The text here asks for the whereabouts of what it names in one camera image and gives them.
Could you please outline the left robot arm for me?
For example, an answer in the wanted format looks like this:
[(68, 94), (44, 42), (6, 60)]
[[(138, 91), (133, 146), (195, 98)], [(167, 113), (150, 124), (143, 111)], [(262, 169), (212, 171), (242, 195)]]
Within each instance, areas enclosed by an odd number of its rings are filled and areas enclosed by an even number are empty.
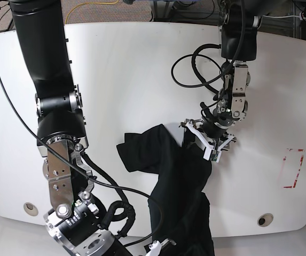
[[(219, 44), (204, 44), (192, 54), (191, 67), (201, 82), (213, 94), (213, 103), (200, 103), (201, 119), (186, 119), (181, 123), (184, 131), (183, 146), (198, 141), (203, 147), (203, 157), (207, 161), (219, 162), (222, 151), (236, 142), (236, 137), (227, 130), (246, 118), (248, 101), (246, 89), (250, 83), (247, 62), (254, 61), (257, 54), (257, 30), (262, 18), (251, 14), (243, 1), (218, 1)], [(218, 49), (225, 62), (218, 66), (219, 74), (207, 81), (196, 64), (198, 57), (207, 49)]]

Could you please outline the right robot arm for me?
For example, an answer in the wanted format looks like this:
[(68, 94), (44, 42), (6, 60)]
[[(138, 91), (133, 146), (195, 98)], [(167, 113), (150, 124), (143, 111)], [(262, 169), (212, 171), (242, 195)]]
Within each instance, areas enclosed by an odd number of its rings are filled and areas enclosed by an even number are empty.
[(10, 1), (21, 51), (36, 89), (38, 130), (34, 134), (48, 181), (49, 234), (70, 255), (129, 255), (120, 242), (135, 220), (125, 187), (107, 177), (104, 186), (120, 199), (105, 208), (92, 194), (93, 171), (85, 154), (83, 103), (74, 84), (60, 1)]

